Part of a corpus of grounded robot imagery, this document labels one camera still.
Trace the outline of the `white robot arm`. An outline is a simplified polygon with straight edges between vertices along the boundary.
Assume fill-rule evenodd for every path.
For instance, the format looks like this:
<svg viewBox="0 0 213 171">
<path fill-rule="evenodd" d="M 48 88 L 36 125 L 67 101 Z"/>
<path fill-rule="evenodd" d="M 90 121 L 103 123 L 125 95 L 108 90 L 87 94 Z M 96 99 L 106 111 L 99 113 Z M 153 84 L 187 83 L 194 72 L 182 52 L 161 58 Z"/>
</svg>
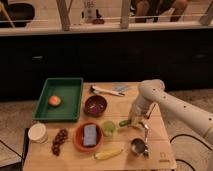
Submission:
<svg viewBox="0 0 213 171">
<path fill-rule="evenodd" d="M 129 118 L 145 117 L 155 102 L 165 107 L 194 132 L 213 145 L 213 113 L 198 108 L 165 92 L 160 79 L 144 80 L 138 85 L 138 95 L 131 105 Z"/>
</svg>

